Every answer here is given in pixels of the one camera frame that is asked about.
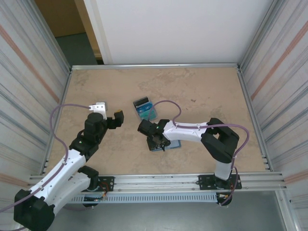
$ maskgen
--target orange stripe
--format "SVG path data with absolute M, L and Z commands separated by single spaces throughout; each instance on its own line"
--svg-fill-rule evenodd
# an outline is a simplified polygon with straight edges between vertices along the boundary
M 0 181 L 7 183 L 7 184 L 13 184 L 13 185 L 17 185 L 17 186 L 20 186 L 20 187 L 24 187 L 24 188 L 28 187 L 28 185 L 29 185 L 28 182 L 26 182 L 26 181 L 5 175 L 3 173 L 0 173 Z
M 269 78 L 274 74 L 274 72 L 277 70 L 277 68 L 280 66 L 280 64 L 284 61 L 284 59 L 290 54 L 290 52 L 294 49 L 294 47 L 298 44 L 298 42 L 303 38 L 303 36 L 308 31 L 308 21 L 305 23 L 305 25 L 300 29 L 298 34 L 294 37 L 290 45 L 287 47 L 285 52 L 282 54 L 282 56 L 279 58 L 279 60 L 275 63 L 275 65 L 271 68 L 270 72 L 265 76 L 264 80 L 260 83 L 256 91 L 252 94 L 251 99 L 254 100 L 256 95 L 259 93 L 259 91 L 263 88 L 263 86 L 266 84 L 266 82 L 269 80 Z
M 43 87 L 46 89 L 46 91 L 58 103 L 59 102 L 59 98 L 57 97 L 57 95 L 52 91 L 52 89 L 44 81 L 42 76 L 40 76 L 39 72 L 35 69 L 35 67 L 32 65 L 32 63 L 27 59 L 27 57 L 22 53 L 22 51 L 14 43 L 12 38 L 9 36 L 9 34 L 2 27 L 2 25 L 0 25 L 0 34 L 4 38 L 4 40 L 10 45 L 10 47 L 15 51 L 15 53 L 19 56 L 19 58 L 24 62 L 24 64 L 29 68 L 29 70 L 34 74 L 34 76 L 39 80 L 39 82 L 43 85 Z
M 300 180 L 308 179 L 308 170 L 296 173 L 284 179 L 286 184 L 295 183 Z

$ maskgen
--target doorway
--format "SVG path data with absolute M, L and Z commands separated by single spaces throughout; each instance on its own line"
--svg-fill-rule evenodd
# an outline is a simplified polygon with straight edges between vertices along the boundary
M 70 66 L 103 64 L 83 0 L 35 0 Z

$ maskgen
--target small box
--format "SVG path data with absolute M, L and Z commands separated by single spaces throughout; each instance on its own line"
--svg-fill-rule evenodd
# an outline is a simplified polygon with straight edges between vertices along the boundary
M 133 102 L 134 107 L 138 113 L 138 116 L 141 120 L 149 119 L 149 113 L 150 113 L 150 109 L 153 106 L 153 103 L 149 100 L 148 97 L 144 97 L 142 99 L 136 100 Z M 157 118 L 157 112 L 155 110 L 155 108 L 151 111 L 151 116 L 150 116 L 150 120 L 156 119 Z

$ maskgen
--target white wall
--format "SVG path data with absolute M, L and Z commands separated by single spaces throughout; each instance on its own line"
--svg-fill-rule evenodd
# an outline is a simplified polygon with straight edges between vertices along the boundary
M 105 64 L 239 62 L 272 0 L 84 0 Z

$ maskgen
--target metal frame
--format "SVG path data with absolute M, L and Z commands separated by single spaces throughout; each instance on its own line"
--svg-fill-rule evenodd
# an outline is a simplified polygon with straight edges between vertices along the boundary
M 242 172 L 242 189 L 236 192 L 284 191 L 286 186 L 280 172 Z M 149 174 L 115 175 L 114 188 L 103 198 L 104 192 L 81 192 L 69 204 L 96 203 L 165 203 L 165 202 L 217 202 L 216 193 L 229 190 L 200 190 L 196 184 L 199 175 L 207 174 Z M 30 183 L 38 183 L 43 176 L 32 176 Z
M 252 106 L 252 102 L 251 102 L 250 96 L 248 94 L 246 84 L 245 84 L 244 79 L 243 79 L 243 75 L 242 75 L 242 73 L 240 72 L 239 69 L 237 69 L 237 76 L 238 76 L 240 84 L 241 84 L 243 95 L 244 95 L 244 98 L 245 98 L 245 101 L 246 101 L 246 105 L 247 105 L 247 108 L 248 108 L 248 112 L 250 114 L 252 124 L 254 126 L 255 134 L 257 136 L 257 141 L 258 141 L 261 153 L 266 156 L 266 158 L 268 160 L 269 169 L 271 171 L 273 171 L 273 164 L 272 164 L 271 159 L 268 157 L 269 151 L 268 151 L 268 148 L 267 148 L 265 141 L 264 141 L 265 139 L 264 139 L 263 133 L 261 131 L 261 126 L 258 123 L 256 113 L 255 113 L 254 108 Z
M 63 95 L 62 95 L 61 100 L 59 102 L 59 105 L 63 104 L 65 102 L 65 98 L 66 98 L 66 94 L 67 94 L 67 91 L 68 91 L 69 83 L 71 81 L 71 77 L 72 77 L 72 73 L 70 73 L 68 78 L 67 78 L 67 81 L 66 81 L 66 84 L 65 84 L 65 87 L 64 87 L 64 92 L 63 92 Z M 58 129 L 62 109 L 63 108 L 61 107 L 61 108 L 59 108 L 58 112 L 56 112 L 56 117 L 55 117 L 56 119 L 55 119 L 55 122 L 54 122 L 54 130 L 55 131 Z M 53 142 L 54 142 L 54 137 L 53 137 L 53 134 L 50 133 L 49 139 L 48 139 L 48 146 L 47 146 L 46 151 L 45 151 L 46 160 L 45 160 L 45 162 L 42 163 L 42 165 L 40 167 L 40 173 L 41 174 L 45 173 L 45 168 L 48 166 L 48 159 L 49 159 L 50 154 L 51 154 Z
M 246 85 L 241 71 L 237 64 L 234 63 L 218 63 L 218 64 L 124 64 L 124 65 L 88 65 L 88 66 L 73 66 L 72 70 L 98 70 L 98 69 L 138 69 L 138 68 L 209 68 L 209 67 L 235 67 L 237 69 L 237 75 L 242 87 L 243 95 L 247 104 L 249 114 L 252 119 L 254 130 L 257 136 L 258 144 L 262 152 L 262 158 L 268 169 L 271 171 L 267 172 L 245 172 L 239 173 L 242 180 L 243 188 L 236 190 L 237 192 L 248 192 L 248 191 L 275 191 L 277 195 L 277 201 L 279 203 L 283 220 L 288 231 L 299 231 L 299 226 L 295 222 L 296 217 L 293 209 L 287 203 L 287 196 L 285 190 L 287 190 L 283 181 L 283 176 L 280 172 L 273 172 L 273 165 L 268 158 L 267 146 L 264 142 L 264 137 L 261 132 L 260 126 L 257 121 L 256 114 L 254 112 L 252 102 L 250 100 Z M 61 99 L 61 103 L 65 101 L 65 96 L 69 86 L 70 78 L 65 86 L 65 91 Z M 58 126 L 60 119 L 59 111 L 55 122 L 55 128 Z M 47 151 L 47 157 L 49 157 L 53 139 L 50 142 Z M 196 195 L 196 193 L 215 193 L 219 191 L 201 191 L 195 184 L 198 180 L 199 174 L 163 174 L 163 175 L 118 175 L 115 176 L 114 191 L 109 192 L 112 195 L 110 201 L 99 201 L 99 203 L 118 203 L 121 198 L 134 197 L 136 195 L 181 195 L 188 193 L 188 195 Z M 43 176 L 32 176 L 30 183 L 36 183 Z M 83 203 L 84 196 L 92 195 L 98 196 L 94 192 L 81 193 L 72 199 L 73 204 Z
M 206 63 L 206 64 L 109 64 L 109 65 L 74 65 L 74 70 L 104 70 L 104 69 L 142 69 L 142 68 L 205 68 L 205 67 L 237 67 L 236 63 Z

